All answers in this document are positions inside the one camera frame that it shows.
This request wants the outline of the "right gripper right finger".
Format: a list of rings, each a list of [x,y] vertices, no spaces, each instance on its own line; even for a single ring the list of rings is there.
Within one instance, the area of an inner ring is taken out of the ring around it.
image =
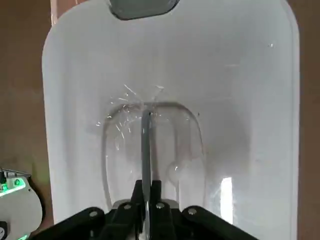
[[[150,238],[152,240],[255,240],[251,234],[197,205],[184,210],[161,198],[162,182],[150,190]]]

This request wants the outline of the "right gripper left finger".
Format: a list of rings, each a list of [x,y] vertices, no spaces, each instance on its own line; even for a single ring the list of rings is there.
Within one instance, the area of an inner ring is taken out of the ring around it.
[[[142,181],[135,182],[131,198],[105,213],[88,207],[31,237],[32,240],[126,240],[142,229]]]

